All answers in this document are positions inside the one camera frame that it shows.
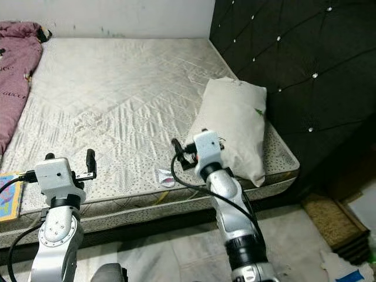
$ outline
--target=pink blanket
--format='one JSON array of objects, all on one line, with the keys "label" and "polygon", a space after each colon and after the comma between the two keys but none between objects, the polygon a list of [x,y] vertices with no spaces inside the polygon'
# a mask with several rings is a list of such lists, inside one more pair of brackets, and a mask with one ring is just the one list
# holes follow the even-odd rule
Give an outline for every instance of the pink blanket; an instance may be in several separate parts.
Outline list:
[{"label": "pink blanket", "polygon": [[41,26],[0,22],[0,161],[29,95],[31,75],[42,55]]}]

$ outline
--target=white pillow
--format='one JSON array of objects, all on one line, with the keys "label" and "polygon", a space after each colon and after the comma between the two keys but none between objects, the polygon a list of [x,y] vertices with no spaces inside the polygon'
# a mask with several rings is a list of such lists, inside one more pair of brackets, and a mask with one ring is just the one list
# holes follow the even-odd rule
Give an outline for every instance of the white pillow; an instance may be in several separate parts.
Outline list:
[{"label": "white pillow", "polygon": [[224,138],[224,166],[257,187],[265,180],[263,140],[266,88],[231,78],[209,80],[186,143],[203,128]]}]

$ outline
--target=tufted headboard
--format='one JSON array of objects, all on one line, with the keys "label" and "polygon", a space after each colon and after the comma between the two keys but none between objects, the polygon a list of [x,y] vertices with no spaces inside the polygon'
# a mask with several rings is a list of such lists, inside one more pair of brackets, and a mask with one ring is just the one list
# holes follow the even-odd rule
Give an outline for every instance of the tufted headboard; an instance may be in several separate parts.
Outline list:
[{"label": "tufted headboard", "polygon": [[216,0],[211,24],[237,77],[267,87],[267,116],[301,163],[299,189],[371,143],[375,1]]}]

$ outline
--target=colorful book cover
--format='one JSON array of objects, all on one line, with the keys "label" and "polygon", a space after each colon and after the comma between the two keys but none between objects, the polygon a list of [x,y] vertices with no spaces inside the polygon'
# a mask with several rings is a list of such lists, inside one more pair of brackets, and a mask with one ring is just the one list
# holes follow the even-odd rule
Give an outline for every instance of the colorful book cover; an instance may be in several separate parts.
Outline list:
[{"label": "colorful book cover", "polygon": [[[0,187],[18,177],[17,172],[0,173]],[[16,182],[0,194],[0,221],[8,221],[18,217],[21,206],[22,182]]]}]

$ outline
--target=mattress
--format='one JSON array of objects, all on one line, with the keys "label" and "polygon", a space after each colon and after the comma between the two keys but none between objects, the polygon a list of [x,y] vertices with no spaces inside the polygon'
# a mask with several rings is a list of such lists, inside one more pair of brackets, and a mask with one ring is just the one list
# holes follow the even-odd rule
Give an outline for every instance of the mattress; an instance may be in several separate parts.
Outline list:
[{"label": "mattress", "polygon": [[[85,183],[85,232],[210,207],[208,197],[179,185],[167,189],[155,176],[170,165],[171,138],[185,140],[207,81],[236,78],[207,39],[58,38],[43,47],[1,172],[34,169],[49,152],[85,172],[86,149],[94,149],[98,177]],[[264,143],[264,186],[241,181],[252,199],[283,192],[299,168],[269,123]],[[20,218],[0,224],[0,247],[35,224],[43,207],[38,185],[27,184]],[[32,234],[24,242],[35,240]]]}]

